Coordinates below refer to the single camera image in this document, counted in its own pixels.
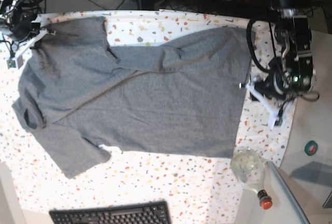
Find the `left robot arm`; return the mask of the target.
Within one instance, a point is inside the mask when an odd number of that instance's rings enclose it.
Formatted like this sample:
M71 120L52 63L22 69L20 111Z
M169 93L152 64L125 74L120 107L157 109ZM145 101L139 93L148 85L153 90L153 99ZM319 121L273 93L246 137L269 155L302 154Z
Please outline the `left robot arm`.
M265 79L252 82L253 90L268 99L288 103L298 97L315 102L320 94L312 90L315 81L311 52L312 33L308 18L301 11L311 6L310 0L269 0L270 10L278 15L275 26L270 28L273 44L281 47L264 68L258 61L252 42L252 27L259 18L250 19L246 40L256 67L267 74Z

